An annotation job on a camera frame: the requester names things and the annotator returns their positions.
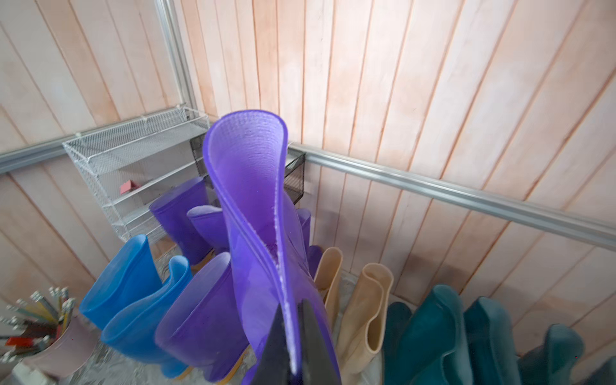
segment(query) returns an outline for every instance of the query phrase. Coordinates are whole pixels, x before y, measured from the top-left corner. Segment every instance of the rubber boot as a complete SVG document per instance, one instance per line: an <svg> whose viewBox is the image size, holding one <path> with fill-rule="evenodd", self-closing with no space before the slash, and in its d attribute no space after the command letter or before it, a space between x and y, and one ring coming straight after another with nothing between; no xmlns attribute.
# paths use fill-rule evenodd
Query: rubber boot
<svg viewBox="0 0 616 385"><path fill-rule="evenodd" d="M214 206L197 206L186 215L195 230L214 248L216 255L229 251L229 236L222 209Z"/></svg>
<svg viewBox="0 0 616 385"><path fill-rule="evenodd" d="M191 265L201 262L212 247L195 230L186 213L193 207L206 204L205 182L202 177L196 177L167 191L150 205L152 214L180 246Z"/></svg>
<svg viewBox="0 0 616 385"><path fill-rule="evenodd" d="M603 366L595 371L584 385L616 385L616 356L607 360Z"/></svg>
<svg viewBox="0 0 616 385"><path fill-rule="evenodd" d="M284 191L287 139L279 116L257 110L233 112L208 131L203 161L227 224L244 333L259 360L280 304L290 368L299 380L301 301L312 305L334 367L337 361L325 305L309 273L302 225Z"/></svg>
<svg viewBox="0 0 616 385"><path fill-rule="evenodd" d="M517 362L524 385L569 385L571 369L584 354L584 341L561 323L549 327L542 346Z"/></svg>
<svg viewBox="0 0 616 385"><path fill-rule="evenodd" d="M342 251L337 247L330 247L323 253L314 277L314 284L325 303L327 321L331 330L334 328L340 308L338 286L340 285L341 267Z"/></svg>
<svg viewBox="0 0 616 385"><path fill-rule="evenodd" d="M509 313L498 301L479 297L464 312L476 385L520 385Z"/></svg>
<svg viewBox="0 0 616 385"><path fill-rule="evenodd" d="M122 309L163 287L145 235L118 251L81 301L79 311L99 329Z"/></svg>
<svg viewBox="0 0 616 385"><path fill-rule="evenodd" d="M412 317L397 304L388 313L398 316L383 342L385 385L472 384L458 293L436 285Z"/></svg>
<svg viewBox="0 0 616 385"><path fill-rule="evenodd" d="M235 368L248 347L235 305L231 255L206 264L176 299L155 335L156 345L202 370L217 383Z"/></svg>
<svg viewBox="0 0 616 385"><path fill-rule="evenodd" d="M323 249L321 249L321 246L308 246L308 254L306 255L306 258L308 259L308 271L310 272L312 279L314 279L317 274L318 264L321 263L322 257Z"/></svg>
<svg viewBox="0 0 616 385"><path fill-rule="evenodd" d="M336 344L343 385L357 384L362 370L381 351L393 282L394 276L384 265L370 263L362 269Z"/></svg>
<svg viewBox="0 0 616 385"><path fill-rule="evenodd" d="M154 342L154 333L192 278L188 260L182 256L171 258L169 273L162 288L117 313L103 329L100 340L136 361L160 365L166 377L175 378L188 365L160 349Z"/></svg>

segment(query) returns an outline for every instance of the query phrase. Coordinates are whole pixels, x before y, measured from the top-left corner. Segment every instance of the metal frame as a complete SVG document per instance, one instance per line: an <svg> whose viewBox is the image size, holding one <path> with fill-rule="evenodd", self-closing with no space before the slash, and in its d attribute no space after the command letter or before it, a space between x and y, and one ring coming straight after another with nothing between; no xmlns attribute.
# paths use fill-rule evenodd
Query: metal frame
<svg viewBox="0 0 616 385"><path fill-rule="evenodd" d="M304 152L306 161L310 163L616 251L616 229L601 221L334 154L319 148L296 143L292 143L289 147Z"/></svg>
<svg viewBox="0 0 616 385"><path fill-rule="evenodd" d="M177 15L173 0L156 0L156 5L164 36L171 52L172 64L176 72L182 100L189 107L195 108L195 96L190 82L184 46L177 26ZM72 137L74 136L66 136L43 144L0 154L0 173L63 155L65 152L62 148L62 142ZM290 148L304 152L306 161L320 166L616 251L616 229L601 221L567 214L544 206L513 200L501 195L462 187L410 172L399 171L318 148L295 143L291 144Z"/></svg>
<svg viewBox="0 0 616 385"><path fill-rule="evenodd" d="M190 108L197 109L195 93L190 82L186 53L182 44L182 35L177 26L176 8L173 5L173 0L156 0L156 10L163 27L169 53L171 54L171 64L175 70L177 86L180 89L182 101Z"/></svg>

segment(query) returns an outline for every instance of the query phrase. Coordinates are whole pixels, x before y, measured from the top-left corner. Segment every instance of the beige rubber boot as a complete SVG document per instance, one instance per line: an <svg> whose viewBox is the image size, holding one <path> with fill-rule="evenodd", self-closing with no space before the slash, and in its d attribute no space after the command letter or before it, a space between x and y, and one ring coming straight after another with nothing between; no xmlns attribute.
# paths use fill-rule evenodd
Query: beige rubber boot
<svg viewBox="0 0 616 385"><path fill-rule="evenodd" d="M340 308L338 286L340 285L341 267L342 251L337 247L330 247L323 253L318 263L317 273L314 275L314 284L323 297L331 330L334 328Z"/></svg>
<svg viewBox="0 0 616 385"><path fill-rule="evenodd" d="M384 265L371 263L362 269L336 344L342 385L357 384L362 370L381 351L393 282L394 276Z"/></svg>

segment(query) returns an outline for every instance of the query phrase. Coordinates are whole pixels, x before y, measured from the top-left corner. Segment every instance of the teal rubber boot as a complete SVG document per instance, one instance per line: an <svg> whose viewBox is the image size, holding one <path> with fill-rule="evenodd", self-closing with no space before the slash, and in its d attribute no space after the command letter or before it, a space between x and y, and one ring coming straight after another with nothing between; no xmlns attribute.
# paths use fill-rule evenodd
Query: teal rubber boot
<svg viewBox="0 0 616 385"><path fill-rule="evenodd" d="M476 385L520 385L511 318L498 301L479 297L464 312Z"/></svg>
<svg viewBox="0 0 616 385"><path fill-rule="evenodd" d="M584 341L574 330L557 323L549 327L542 346L518 362L524 385L569 385L571 369L584 354Z"/></svg>
<svg viewBox="0 0 616 385"><path fill-rule="evenodd" d="M447 285L432 288L412 317L401 302L387 310L385 385L471 385L462 302Z"/></svg>

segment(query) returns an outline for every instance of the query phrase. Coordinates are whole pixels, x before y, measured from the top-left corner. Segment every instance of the purple rubber boot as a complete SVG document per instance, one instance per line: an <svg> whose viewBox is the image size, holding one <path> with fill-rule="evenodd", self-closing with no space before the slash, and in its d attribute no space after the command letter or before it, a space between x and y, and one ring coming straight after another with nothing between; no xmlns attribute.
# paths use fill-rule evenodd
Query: purple rubber boot
<svg viewBox="0 0 616 385"><path fill-rule="evenodd" d="M229 253L217 255L193 277L158 325L155 341L201 369L211 383L232 371L248 340L235 304Z"/></svg>
<svg viewBox="0 0 616 385"><path fill-rule="evenodd" d="M152 214L180 246L191 265L201 262L212 247L195 230L186 213L195 206L206 204L205 182L202 177L196 177L172 188L150 205Z"/></svg>
<svg viewBox="0 0 616 385"><path fill-rule="evenodd" d="M197 232L215 250L216 254L229 251L229 236L222 209L214 206L197 206L187 213Z"/></svg>
<svg viewBox="0 0 616 385"><path fill-rule="evenodd" d="M330 360L336 355L323 301L309 273L298 214L283 188L287 131L266 111L231 113L217 121L203 158L229 233L235 298L257 358L282 305L291 372L301 378L298 304L312 304Z"/></svg>

